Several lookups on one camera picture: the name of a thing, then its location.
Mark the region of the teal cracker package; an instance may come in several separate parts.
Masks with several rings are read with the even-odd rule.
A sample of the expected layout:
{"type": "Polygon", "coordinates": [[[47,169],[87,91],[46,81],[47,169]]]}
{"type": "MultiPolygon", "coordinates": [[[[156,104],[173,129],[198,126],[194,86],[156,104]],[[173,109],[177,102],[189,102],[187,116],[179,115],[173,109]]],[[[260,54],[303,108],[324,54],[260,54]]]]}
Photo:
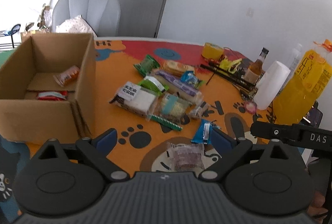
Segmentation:
{"type": "Polygon", "coordinates": [[[154,115],[163,117],[168,121],[179,124],[187,109],[192,104],[177,95],[166,93],[158,100],[154,115]]]}

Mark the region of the green striped stick packet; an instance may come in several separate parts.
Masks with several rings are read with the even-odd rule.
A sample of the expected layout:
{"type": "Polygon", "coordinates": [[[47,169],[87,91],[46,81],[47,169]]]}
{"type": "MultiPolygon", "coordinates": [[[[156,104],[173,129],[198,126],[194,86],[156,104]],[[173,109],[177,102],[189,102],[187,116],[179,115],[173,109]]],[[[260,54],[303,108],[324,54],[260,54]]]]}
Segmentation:
{"type": "Polygon", "coordinates": [[[160,117],[160,116],[157,116],[157,115],[154,115],[152,114],[150,116],[150,119],[154,122],[157,122],[159,124],[161,124],[162,126],[165,126],[171,130],[175,130],[175,131],[182,131],[182,127],[171,122],[171,121],[168,121],[167,119],[163,118],[163,117],[160,117]]]}

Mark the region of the yellow tape roll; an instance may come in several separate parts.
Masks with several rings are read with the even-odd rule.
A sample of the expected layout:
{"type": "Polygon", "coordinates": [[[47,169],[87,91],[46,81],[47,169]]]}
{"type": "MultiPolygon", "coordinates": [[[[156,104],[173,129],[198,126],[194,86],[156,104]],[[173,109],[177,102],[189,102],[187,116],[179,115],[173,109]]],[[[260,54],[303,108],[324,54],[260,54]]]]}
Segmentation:
{"type": "Polygon", "coordinates": [[[224,53],[224,49],[212,43],[205,43],[202,49],[201,56],[205,59],[212,59],[218,61],[224,53]]]}

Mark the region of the orange snack packet in box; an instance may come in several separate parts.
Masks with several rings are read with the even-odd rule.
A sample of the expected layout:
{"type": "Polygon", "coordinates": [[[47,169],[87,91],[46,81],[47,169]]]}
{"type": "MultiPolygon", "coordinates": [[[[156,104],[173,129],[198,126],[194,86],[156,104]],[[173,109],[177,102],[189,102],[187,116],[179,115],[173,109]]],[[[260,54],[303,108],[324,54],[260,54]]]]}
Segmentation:
{"type": "Polygon", "coordinates": [[[80,69],[77,66],[72,66],[66,71],[54,75],[54,80],[59,86],[66,87],[78,78],[79,73],[80,69]]]}

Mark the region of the colourful cartoon table mat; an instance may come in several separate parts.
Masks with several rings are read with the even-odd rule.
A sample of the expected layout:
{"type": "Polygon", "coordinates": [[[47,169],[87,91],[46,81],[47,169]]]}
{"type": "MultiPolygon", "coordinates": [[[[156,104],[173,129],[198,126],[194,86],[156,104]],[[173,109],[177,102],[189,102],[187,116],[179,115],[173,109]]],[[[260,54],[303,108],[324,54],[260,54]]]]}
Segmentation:
{"type": "Polygon", "coordinates": [[[204,63],[202,47],[166,41],[99,40],[96,48],[96,134],[116,129],[117,143],[108,159],[128,173],[136,171],[169,171],[168,145],[190,144],[202,120],[214,122],[232,138],[245,137],[255,144],[265,139],[250,133],[254,121],[271,121],[270,109],[251,114],[239,89],[224,78],[200,67],[204,63]],[[191,111],[196,104],[185,106],[178,91],[165,91],[156,102],[153,113],[181,126],[175,131],[165,125],[132,113],[112,102],[116,92],[127,82],[140,83],[143,78],[134,65],[151,55],[160,64],[167,58],[195,67],[203,81],[200,87],[198,117],[191,111]]]}

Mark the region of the clear purple cake packet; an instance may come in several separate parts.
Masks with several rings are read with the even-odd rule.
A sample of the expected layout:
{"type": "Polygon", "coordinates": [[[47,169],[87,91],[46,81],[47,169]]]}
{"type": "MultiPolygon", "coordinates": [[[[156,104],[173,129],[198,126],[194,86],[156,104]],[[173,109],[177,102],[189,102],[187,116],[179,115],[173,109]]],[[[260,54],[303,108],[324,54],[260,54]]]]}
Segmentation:
{"type": "Polygon", "coordinates": [[[204,169],[203,144],[167,144],[170,168],[176,172],[202,171],[204,169]]]}

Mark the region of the small green snack packet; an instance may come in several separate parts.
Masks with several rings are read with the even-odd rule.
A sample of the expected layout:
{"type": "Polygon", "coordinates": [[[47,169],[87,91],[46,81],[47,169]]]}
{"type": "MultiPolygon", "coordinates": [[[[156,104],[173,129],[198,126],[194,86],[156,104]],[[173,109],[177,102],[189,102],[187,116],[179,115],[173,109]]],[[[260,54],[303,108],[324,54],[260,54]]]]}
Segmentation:
{"type": "Polygon", "coordinates": [[[169,90],[169,86],[163,85],[159,80],[153,76],[146,76],[138,83],[138,86],[149,89],[158,95],[162,95],[169,90]]]}

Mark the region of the black rod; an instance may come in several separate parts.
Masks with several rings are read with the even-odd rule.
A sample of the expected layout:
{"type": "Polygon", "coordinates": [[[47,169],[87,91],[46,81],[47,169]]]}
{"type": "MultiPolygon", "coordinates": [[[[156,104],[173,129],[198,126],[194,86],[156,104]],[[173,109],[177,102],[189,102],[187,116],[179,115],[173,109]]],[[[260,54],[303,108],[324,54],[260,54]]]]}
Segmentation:
{"type": "Polygon", "coordinates": [[[227,81],[237,84],[238,86],[241,86],[242,88],[244,88],[246,90],[250,90],[255,87],[255,85],[251,84],[250,82],[243,80],[242,78],[240,78],[239,76],[237,76],[235,74],[231,74],[227,71],[224,71],[223,69],[221,69],[219,67],[200,64],[200,68],[211,71],[211,72],[215,73],[216,75],[223,77],[227,81]]]}

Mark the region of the white paper towel roll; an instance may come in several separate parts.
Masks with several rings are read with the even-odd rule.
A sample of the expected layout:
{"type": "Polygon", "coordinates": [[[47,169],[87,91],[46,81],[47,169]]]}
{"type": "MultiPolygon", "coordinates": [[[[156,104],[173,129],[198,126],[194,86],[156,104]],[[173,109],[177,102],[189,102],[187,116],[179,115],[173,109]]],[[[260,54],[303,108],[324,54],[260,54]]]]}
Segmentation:
{"type": "Polygon", "coordinates": [[[279,61],[274,61],[257,83],[258,90],[253,100],[258,110],[267,109],[289,74],[290,69],[286,65],[279,61]]]}

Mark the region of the white dotted pillow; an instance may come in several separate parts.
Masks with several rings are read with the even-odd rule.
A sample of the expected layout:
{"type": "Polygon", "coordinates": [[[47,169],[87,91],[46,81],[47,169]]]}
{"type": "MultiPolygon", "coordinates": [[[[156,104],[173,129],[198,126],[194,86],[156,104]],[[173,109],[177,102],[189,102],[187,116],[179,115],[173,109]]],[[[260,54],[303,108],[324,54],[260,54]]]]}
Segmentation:
{"type": "Polygon", "coordinates": [[[91,26],[83,19],[81,15],[63,21],[61,25],[56,26],[55,33],[84,33],[92,34],[94,37],[97,37],[97,34],[93,28],[91,28],[91,26]]]}

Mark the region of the red snack packet in box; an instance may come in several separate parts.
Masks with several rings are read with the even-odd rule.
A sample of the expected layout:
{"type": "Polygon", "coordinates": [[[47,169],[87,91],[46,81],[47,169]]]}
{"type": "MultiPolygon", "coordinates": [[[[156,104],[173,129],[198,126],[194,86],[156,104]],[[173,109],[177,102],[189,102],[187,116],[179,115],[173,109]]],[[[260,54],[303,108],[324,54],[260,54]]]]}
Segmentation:
{"type": "Polygon", "coordinates": [[[36,100],[45,101],[66,101],[68,96],[67,91],[43,91],[36,95],[36,100]]]}

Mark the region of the pink fluffy keychain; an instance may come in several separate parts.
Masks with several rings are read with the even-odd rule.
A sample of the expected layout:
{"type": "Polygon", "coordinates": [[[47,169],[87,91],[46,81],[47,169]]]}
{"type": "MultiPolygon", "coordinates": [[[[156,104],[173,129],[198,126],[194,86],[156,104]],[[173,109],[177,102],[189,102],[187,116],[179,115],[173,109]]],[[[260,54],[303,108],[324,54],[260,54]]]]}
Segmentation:
{"type": "Polygon", "coordinates": [[[257,113],[257,105],[253,101],[247,101],[244,103],[245,110],[250,114],[256,114],[257,113]]]}

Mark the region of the brown glass bottle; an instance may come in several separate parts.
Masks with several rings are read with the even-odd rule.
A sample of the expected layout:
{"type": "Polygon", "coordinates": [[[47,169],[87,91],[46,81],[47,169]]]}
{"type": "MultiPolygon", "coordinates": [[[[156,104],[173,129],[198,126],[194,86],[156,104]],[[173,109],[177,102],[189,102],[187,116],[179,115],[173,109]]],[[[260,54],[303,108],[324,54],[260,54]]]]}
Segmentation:
{"type": "Polygon", "coordinates": [[[263,48],[259,57],[256,59],[256,61],[248,67],[245,75],[243,76],[243,79],[246,82],[249,82],[253,85],[255,85],[257,83],[258,79],[261,76],[263,63],[264,63],[268,53],[269,53],[269,50],[266,48],[263,48]]]}

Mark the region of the yellow green plastic toy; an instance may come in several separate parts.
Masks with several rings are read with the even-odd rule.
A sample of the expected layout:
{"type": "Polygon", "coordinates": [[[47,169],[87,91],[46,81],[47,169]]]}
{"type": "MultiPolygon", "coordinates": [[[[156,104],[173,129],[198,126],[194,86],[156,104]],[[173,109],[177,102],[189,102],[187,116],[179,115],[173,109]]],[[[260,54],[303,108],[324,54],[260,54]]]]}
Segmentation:
{"type": "Polygon", "coordinates": [[[241,62],[241,58],[233,61],[224,58],[223,60],[221,60],[219,67],[222,70],[227,71],[228,73],[235,74],[237,72],[237,68],[241,65],[241,62]]]}

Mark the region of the purple bread package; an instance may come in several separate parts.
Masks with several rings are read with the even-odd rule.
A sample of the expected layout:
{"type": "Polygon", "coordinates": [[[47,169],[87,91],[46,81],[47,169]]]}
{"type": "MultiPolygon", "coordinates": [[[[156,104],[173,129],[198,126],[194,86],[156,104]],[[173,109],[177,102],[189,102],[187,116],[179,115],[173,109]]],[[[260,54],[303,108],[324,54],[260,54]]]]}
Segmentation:
{"type": "Polygon", "coordinates": [[[192,104],[199,104],[203,101],[203,95],[199,90],[181,82],[180,79],[162,69],[153,70],[151,76],[163,85],[167,85],[170,93],[177,94],[180,98],[192,104]]]}

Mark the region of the blue wrapper snack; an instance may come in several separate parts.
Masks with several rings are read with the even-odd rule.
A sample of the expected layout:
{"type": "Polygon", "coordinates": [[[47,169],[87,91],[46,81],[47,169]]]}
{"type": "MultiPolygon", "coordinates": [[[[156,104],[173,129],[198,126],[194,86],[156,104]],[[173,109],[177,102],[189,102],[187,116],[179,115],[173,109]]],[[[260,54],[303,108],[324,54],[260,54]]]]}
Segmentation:
{"type": "Polygon", "coordinates": [[[201,119],[200,125],[196,133],[194,134],[194,137],[191,139],[191,142],[194,144],[210,145],[212,143],[211,133],[214,128],[220,129],[220,127],[215,123],[215,121],[201,119]]]}

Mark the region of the orange biscuit packet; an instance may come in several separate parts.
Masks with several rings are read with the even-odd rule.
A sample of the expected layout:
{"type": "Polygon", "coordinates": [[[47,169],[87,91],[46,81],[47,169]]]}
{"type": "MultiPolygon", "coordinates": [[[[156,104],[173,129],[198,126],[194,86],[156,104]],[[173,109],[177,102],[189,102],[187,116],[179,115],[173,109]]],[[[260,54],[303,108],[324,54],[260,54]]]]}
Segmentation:
{"type": "Polygon", "coordinates": [[[181,77],[187,71],[192,71],[195,74],[195,68],[193,66],[173,60],[164,61],[163,70],[178,77],[181,77]]]}

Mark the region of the brown cardboard box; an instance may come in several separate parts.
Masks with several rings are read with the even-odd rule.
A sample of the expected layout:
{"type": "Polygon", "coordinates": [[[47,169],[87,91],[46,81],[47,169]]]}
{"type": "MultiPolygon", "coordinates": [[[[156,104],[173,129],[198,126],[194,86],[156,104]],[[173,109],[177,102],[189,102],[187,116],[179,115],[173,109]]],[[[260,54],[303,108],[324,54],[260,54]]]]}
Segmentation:
{"type": "Polygon", "coordinates": [[[43,144],[72,143],[95,132],[96,52],[92,34],[36,34],[1,67],[1,136],[43,144]],[[66,87],[54,75],[72,66],[78,78],[66,87]],[[43,91],[67,91],[66,101],[36,100],[43,91]]]}

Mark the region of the blue snack packet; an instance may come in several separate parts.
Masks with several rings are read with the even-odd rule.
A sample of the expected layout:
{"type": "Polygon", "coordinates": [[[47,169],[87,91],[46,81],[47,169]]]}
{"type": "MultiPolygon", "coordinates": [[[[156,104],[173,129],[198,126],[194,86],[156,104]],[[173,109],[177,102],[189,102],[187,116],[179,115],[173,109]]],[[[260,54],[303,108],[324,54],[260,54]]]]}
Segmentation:
{"type": "Polygon", "coordinates": [[[199,89],[203,84],[204,81],[199,79],[194,71],[186,71],[180,78],[180,81],[184,84],[191,86],[192,88],[199,89]]]}

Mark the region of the white labelled snack package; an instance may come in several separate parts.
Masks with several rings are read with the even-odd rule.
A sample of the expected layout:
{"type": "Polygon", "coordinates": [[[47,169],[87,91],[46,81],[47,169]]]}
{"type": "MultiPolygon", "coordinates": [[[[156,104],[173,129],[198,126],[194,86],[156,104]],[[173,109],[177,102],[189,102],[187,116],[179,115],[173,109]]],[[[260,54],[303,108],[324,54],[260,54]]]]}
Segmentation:
{"type": "Polygon", "coordinates": [[[155,92],[127,81],[116,91],[109,104],[116,104],[131,113],[150,118],[157,106],[157,101],[158,95],[155,92]]]}

